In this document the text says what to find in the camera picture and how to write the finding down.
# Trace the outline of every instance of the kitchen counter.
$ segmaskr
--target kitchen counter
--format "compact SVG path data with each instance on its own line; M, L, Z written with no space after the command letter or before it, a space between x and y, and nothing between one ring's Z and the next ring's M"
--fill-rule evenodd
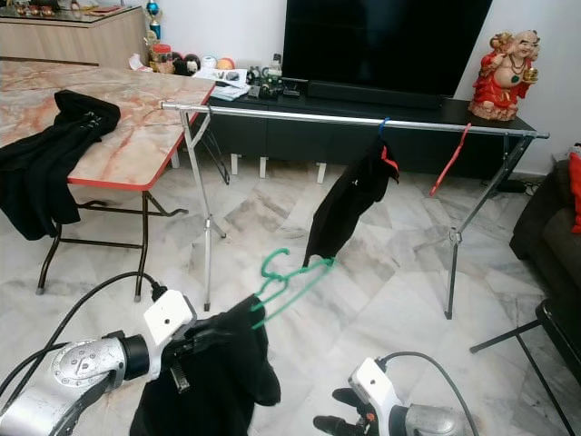
M126 6L108 15L88 15L87 11L65 11L64 9L55 12L54 16L32 16L19 15L14 6L0 7L0 23L22 23L23 20L31 20L35 24L63 25L63 23L93 24L103 21L112 16L126 14L135 9L141 10L140 6Z
M0 8L0 59L67 62L129 68L134 53L147 63L145 15L140 6L106 16L59 11L55 16L20 16Z

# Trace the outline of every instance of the white wall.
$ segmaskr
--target white wall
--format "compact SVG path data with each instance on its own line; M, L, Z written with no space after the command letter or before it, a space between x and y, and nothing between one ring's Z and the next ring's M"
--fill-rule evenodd
M541 38L535 62L538 83L519 103L518 116L551 137L534 141L517 171L545 174L551 170L552 154L581 142L580 0L494 0L455 97L472 97L480 58L490 50L493 34L527 29L537 30Z
M163 11L162 40L176 52L230 57L241 67L267 65L273 54L282 54L286 0L156 1ZM145 6L147 1L125 4Z
M286 0L158 3L164 12L162 39L175 51L227 56L243 67L267 64L273 53L282 53ZM547 173L551 154L581 142L581 0L494 0L455 96L471 98L480 58L493 34L527 29L536 29L541 37L535 64L539 81L520 103L518 114L537 130L549 131L551 138L533 142L517 170ZM454 55L453 50L444 54L448 55Z

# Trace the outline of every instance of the small figurine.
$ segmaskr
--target small figurine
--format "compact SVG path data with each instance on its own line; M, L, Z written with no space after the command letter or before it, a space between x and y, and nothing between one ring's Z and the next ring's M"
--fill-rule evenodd
M535 30L514 36L505 32L490 40L494 51L482 58L474 98L468 107L472 114L487 120L516 118L517 97L525 98L538 79L532 63L538 58L539 41Z

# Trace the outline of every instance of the marble floor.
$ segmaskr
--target marble floor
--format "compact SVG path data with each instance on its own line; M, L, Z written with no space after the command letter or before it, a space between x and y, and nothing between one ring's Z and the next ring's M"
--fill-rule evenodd
M228 233L214 238L212 313L227 310L261 286L260 267L274 249L288 247L275 268L290 271L301 263L312 214L342 171L329 166L323 185L315 183L314 163L269 161L258 178L258 162L240 160L231 185L213 165L202 163L208 200L217 223ZM270 359L281 379L282 401L258 407L251 435L321 435L312 427L317 414L355 421L356 412L330 394L366 357L399 351L424 352L437 359L463 393L488 436L558 436L565 429L516 340L476 355L468 347L534 318L544 284L508 247L511 230L527 197L500 194L489 200L464 232L459 250L454 319L444 318L448 243L446 236L484 187L479 181L447 178L434 197L435 177L404 173L390 183L381 203L360 219L339 262L315 288L267 326ZM152 193L168 209L191 212L150 220L146 271L184 292L203 317L203 236L187 158L167 170ZM139 207L135 193L75 187L79 202L105 199ZM139 242L141 223L131 215L82 211L82 221L65 234L88 239ZM137 267L134 251L62 245L48 274L46 294L34 295L49 239L27 242L0 215L0 379L26 355L41 348L63 314L97 283ZM310 277L292 283L289 295ZM144 298L133 303L133 280L107 288L77 313L64 339L97 338L124 329L139 331ZM524 335L569 420L581 434L581 389L542 329ZM460 407L453 392L427 362L394 360L388 367L405 404ZM125 384L86 412L75 434L127 434L142 381Z

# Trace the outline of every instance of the red cushion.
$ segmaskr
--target red cushion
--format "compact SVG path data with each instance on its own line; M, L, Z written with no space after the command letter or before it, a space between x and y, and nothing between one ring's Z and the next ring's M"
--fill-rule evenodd
M578 154L571 153L569 172L571 173L571 189L575 196L575 209L577 212L573 233L581 233L581 157Z

